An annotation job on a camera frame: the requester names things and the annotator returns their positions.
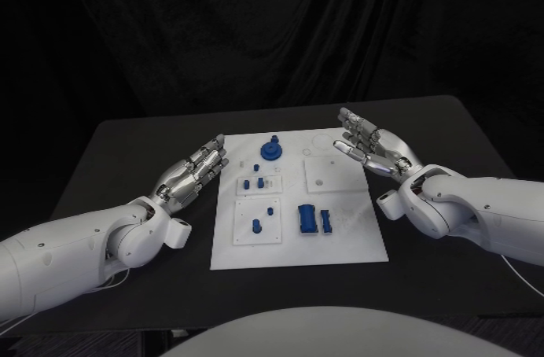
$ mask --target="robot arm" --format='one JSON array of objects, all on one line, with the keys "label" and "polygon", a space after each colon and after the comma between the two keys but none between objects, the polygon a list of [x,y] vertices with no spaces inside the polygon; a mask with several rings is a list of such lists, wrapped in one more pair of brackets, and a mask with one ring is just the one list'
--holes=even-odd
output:
[{"label": "robot arm", "polygon": [[145,265],[163,243],[185,246],[192,227],[172,214],[228,164],[224,141],[220,135],[166,170],[149,197],[44,223],[0,243],[0,320],[64,304]]},{"label": "robot arm", "polygon": [[465,237],[484,249],[544,266],[544,184],[505,178],[466,178],[446,167],[423,166],[404,141],[341,110],[355,145],[335,147],[377,174],[400,183],[377,200],[386,216],[403,215],[430,237]]}]

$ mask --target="metallic robot hand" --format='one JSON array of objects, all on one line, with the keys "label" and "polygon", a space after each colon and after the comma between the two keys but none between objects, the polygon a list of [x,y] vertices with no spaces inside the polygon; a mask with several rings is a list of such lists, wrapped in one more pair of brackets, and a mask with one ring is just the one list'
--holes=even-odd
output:
[{"label": "metallic robot hand", "polygon": [[390,176],[397,182],[404,180],[423,168],[406,142],[386,129],[380,129],[368,120],[347,108],[341,109],[338,119],[350,133],[344,141],[335,141],[335,147],[376,174]]},{"label": "metallic robot hand", "polygon": [[226,136],[220,134],[188,158],[181,160],[162,174],[150,199],[168,214],[184,209],[198,197],[198,192],[230,163],[224,159]]}]

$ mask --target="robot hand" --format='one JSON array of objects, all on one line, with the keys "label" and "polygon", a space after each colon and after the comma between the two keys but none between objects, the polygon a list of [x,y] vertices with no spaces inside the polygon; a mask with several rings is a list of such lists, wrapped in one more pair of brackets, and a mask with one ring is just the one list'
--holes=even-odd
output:
[{"label": "robot hand", "polygon": [[44,311],[150,262],[166,244],[182,248],[192,230],[185,208],[230,161],[218,135],[165,172],[150,197],[44,223],[0,243],[0,321]]},{"label": "robot hand", "polygon": [[422,165],[404,141],[342,108],[340,120],[357,146],[335,147],[374,173],[400,182],[378,205],[403,215],[435,239],[464,237],[484,249],[544,266],[544,184],[505,178],[466,178],[446,167]]},{"label": "robot hand", "polygon": [[386,129],[380,129],[368,120],[348,109],[341,109],[338,119],[350,133],[335,147],[376,174],[391,176],[403,182],[422,168],[420,160],[404,141]]}]

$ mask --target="table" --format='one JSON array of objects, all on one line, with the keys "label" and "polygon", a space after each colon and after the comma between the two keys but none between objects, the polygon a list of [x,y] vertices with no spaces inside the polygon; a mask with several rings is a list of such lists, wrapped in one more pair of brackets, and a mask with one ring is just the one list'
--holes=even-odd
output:
[{"label": "table", "polygon": [[[337,127],[341,106],[402,136],[428,164],[466,176],[513,178],[468,110],[449,96],[113,120],[93,136],[54,219],[148,195],[165,169],[218,133]],[[397,187],[391,179],[367,177],[373,199]],[[165,246],[122,286],[38,314],[12,335],[208,328],[264,311],[306,306],[368,307],[420,317],[544,312],[544,300],[498,255],[465,239],[429,238],[406,217],[389,221],[377,205],[389,263],[211,271],[218,186],[214,180],[178,214],[194,225],[185,249]],[[544,288],[544,268],[514,264]]]}]

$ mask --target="black curtain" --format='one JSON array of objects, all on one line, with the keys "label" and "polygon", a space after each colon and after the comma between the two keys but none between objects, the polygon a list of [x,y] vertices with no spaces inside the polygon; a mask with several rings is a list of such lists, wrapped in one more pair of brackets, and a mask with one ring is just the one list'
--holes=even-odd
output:
[{"label": "black curtain", "polygon": [[542,0],[3,0],[3,16],[6,230],[47,220],[114,118],[454,94],[544,179]]}]

